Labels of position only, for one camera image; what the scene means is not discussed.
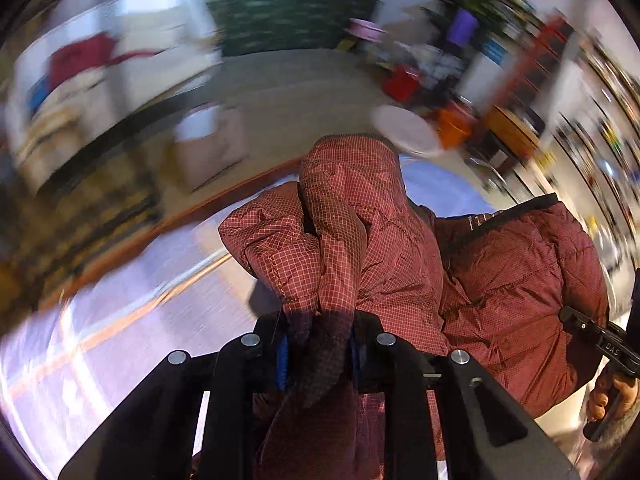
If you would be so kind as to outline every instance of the orange bucket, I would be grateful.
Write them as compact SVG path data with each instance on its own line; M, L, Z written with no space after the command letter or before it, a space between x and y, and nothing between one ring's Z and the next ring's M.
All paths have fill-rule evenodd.
M468 118L458 112L441 108L438 110L438 136L445 150L459 146L471 136Z

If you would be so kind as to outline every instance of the round white table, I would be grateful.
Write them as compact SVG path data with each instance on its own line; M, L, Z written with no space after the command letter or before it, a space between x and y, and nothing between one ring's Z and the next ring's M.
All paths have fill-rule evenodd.
M434 127L409 110L379 106L371 113L371 121L376 131L402 152L428 158L444 151Z

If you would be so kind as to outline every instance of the quilted jacket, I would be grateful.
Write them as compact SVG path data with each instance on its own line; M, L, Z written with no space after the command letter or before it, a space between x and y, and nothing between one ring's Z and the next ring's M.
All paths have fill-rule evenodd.
M356 308L420 351L465 349L534 417L600 362L558 319L568 304L604 325L608 304L594 245L555 195L494 216L436 218L407 199L386 140L325 137L299 183L237 209L220 234L278 294L298 349L298 387L271 412L258 478L382 474L383 399L359 397L341 378Z

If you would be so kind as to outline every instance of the purple vase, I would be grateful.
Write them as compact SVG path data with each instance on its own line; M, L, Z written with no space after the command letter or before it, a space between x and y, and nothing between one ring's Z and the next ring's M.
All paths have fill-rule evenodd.
M447 31L447 41L457 46L467 46L478 28L478 19L466 9L458 9Z

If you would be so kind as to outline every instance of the metal bolt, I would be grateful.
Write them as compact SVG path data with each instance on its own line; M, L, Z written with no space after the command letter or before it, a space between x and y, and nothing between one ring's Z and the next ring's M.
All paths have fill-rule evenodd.
M453 360L453 362L459 365L466 365L469 362L469 359L471 359L471 357L469 357L469 354L466 353L464 350L458 349L451 352L451 359Z
M181 365L183 362L187 360L187 354L185 354L185 352L183 352L182 350L174 350L169 354L169 357L167 358L167 360L172 365Z
M256 346L260 342L260 336L257 334L244 334L240 342L244 346Z
M396 343L396 336L389 332L383 332L376 336L376 341L382 346L393 346Z

